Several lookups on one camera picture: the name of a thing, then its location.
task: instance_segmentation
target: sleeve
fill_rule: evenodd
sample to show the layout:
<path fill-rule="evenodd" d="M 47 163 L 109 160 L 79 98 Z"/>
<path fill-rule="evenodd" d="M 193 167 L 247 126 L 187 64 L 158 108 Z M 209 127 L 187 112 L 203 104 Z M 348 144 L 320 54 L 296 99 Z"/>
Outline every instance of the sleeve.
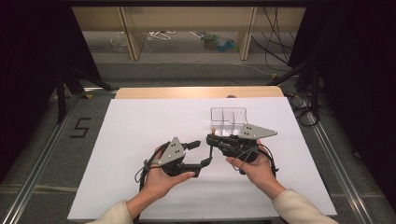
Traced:
<path fill-rule="evenodd" d="M 292 189 L 286 189 L 273 200 L 279 215 L 290 224 L 337 223 L 321 213 L 308 199 Z"/>
<path fill-rule="evenodd" d="M 125 201 L 114 204 L 101 217 L 90 224 L 133 224 Z"/>

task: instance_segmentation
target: white paper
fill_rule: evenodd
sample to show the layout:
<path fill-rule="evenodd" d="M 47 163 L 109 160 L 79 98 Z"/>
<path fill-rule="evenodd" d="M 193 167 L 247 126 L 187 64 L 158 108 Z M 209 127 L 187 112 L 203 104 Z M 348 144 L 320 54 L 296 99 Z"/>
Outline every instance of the white paper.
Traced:
<path fill-rule="evenodd" d="M 112 100 L 68 219 L 101 216 L 120 200 L 132 198 L 139 185 L 135 173 L 154 149 L 177 136 L 182 143 L 200 140 L 187 150 L 185 163 L 209 155 L 210 108 L 244 107 L 247 122 L 277 131 L 262 139 L 275 158 L 277 179 L 295 189 L 329 216 L 332 201 L 290 109 L 287 98 L 131 99 Z M 141 220 L 201 221 L 278 217 L 271 201 L 225 161 L 214 148 L 213 160 L 193 178 L 174 187 L 147 208 Z"/>

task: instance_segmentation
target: transparent box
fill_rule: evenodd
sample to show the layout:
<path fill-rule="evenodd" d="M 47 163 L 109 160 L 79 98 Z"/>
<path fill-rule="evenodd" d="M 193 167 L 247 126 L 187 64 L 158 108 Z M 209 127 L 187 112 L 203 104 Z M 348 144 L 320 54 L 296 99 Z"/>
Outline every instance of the transparent box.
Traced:
<path fill-rule="evenodd" d="M 244 107 L 213 107 L 210 109 L 211 127 L 215 135 L 238 135 L 244 124 L 248 123 L 247 110 Z"/>

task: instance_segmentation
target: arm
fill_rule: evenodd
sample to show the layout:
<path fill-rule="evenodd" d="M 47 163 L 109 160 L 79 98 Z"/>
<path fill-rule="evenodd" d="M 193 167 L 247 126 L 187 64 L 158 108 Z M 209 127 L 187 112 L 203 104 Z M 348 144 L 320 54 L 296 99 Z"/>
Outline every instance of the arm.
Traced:
<path fill-rule="evenodd" d="M 139 216 L 149 205 L 163 198 L 175 185 L 184 182 L 195 175 L 194 172 L 187 172 L 177 176 L 167 175 L 163 169 L 150 169 L 146 179 L 146 184 L 129 201 L 116 203 L 101 217 L 91 224 L 130 224 Z"/>
<path fill-rule="evenodd" d="M 247 178 L 273 201 L 273 206 L 279 215 L 290 224 L 336 223 L 321 213 L 303 195 L 283 187 L 272 174 L 270 161 L 261 153 L 251 163 L 243 163 L 230 157 L 226 161 L 242 169 L 247 174 Z"/>

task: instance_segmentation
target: floor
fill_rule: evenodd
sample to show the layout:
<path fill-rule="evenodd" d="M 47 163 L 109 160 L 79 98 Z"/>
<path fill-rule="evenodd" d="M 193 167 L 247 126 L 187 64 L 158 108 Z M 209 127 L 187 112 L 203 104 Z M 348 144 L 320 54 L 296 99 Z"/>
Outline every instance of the floor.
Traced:
<path fill-rule="evenodd" d="M 234 39 L 232 33 L 214 34 Z M 147 39 L 141 57 L 132 62 L 128 52 L 122 48 L 115 51 L 114 46 L 111 46 L 110 40 L 113 39 L 114 45 L 119 38 L 117 33 L 95 32 L 84 35 L 103 81 L 117 87 L 266 85 L 273 77 L 290 70 L 277 58 L 265 56 L 264 50 L 254 41 L 250 44 L 247 60 L 240 61 L 237 50 L 222 52 L 206 46 L 195 32 L 166 34 L 170 40 L 157 37 Z M 263 34 L 253 36 L 267 48 Z M 293 34 L 282 34 L 282 43 L 292 47 Z M 269 44 L 268 49 L 277 57 L 287 60 L 279 45 Z M 295 93 L 293 85 L 296 79 L 293 77 L 281 84 L 285 94 Z M 82 81 L 82 84 L 86 88 L 96 87 L 87 81 Z M 7 210 L 15 202 L 26 179 L 35 169 L 35 163 L 40 160 L 41 153 L 53 146 L 27 204 L 21 208 L 23 213 L 16 219 L 18 223 L 73 223 L 67 220 L 67 214 L 91 156 L 107 106 L 114 96 L 113 92 L 99 91 L 87 97 L 68 98 L 70 105 L 76 105 L 70 108 L 68 120 L 59 131 L 59 137 L 51 143 L 49 139 L 53 139 L 52 133 L 57 129 L 57 101 L 55 95 L 49 99 L 48 108 L 30 144 L 21 152 L 0 185 L 1 218 L 6 216 Z M 290 98 L 292 107 L 304 106 L 308 102 L 309 92 Z M 338 216 L 334 219 L 347 224 L 396 223 L 396 215 L 378 185 L 363 162 L 352 154 L 354 147 L 332 113 L 324 92 L 320 95 L 320 104 L 319 124 L 306 126 L 312 121 L 312 117 L 307 115 L 300 119 L 300 127 L 337 210 Z M 78 122 L 80 127 L 88 128 L 87 132 L 76 129 Z M 271 222 L 282 223 L 280 219 Z"/>

